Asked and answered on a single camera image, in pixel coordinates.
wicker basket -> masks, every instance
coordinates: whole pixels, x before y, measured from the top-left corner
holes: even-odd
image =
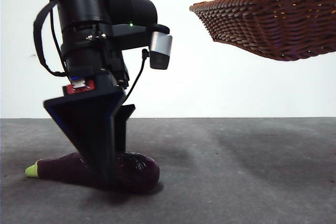
[[[336,51],[336,0],[214,0],[190,7],[212,39],[274,60]]]

eggplant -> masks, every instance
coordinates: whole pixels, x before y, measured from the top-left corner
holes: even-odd
[[[100,189],[122,189],[132,193],[150,191],[159,181],[159,166],[148,156],[118,152],[114,161],[116,172],[115,179],[111,182],[105,181],[78,152],[55,159],[40,159],[26,169],[26,175]]]

silver cylindrical sensor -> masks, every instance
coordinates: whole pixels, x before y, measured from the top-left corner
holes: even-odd
[[[167,69],[173,37],[170,34],[154,31],[150,45],[150,65],[154,69]]]

gray floor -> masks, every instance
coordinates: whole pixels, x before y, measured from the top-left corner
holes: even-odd
[[[51,120],[2,120],[1,223],[336,223],[336,118],[131,119],[160,165],[147,195],[26,178],[74,151]]]

white background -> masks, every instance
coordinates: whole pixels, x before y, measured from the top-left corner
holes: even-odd
[[[159,23],[174,37],[167,71],[149,61],[129,103],[133,117],[336,116],[336,54],[279,62],[234,46],[212,42],[189,6],[210,0],[151,0]],[[1,117],[48,118],[42,102],[61,96],[66,78],[50,75],[38,62],[33,21],[47,0],[1,0]],[[58,40],[61,42],[58,19]],[[44,28],[47,62],[61,66]],[[141,49],[124,52],[131,82],[141,65]]]

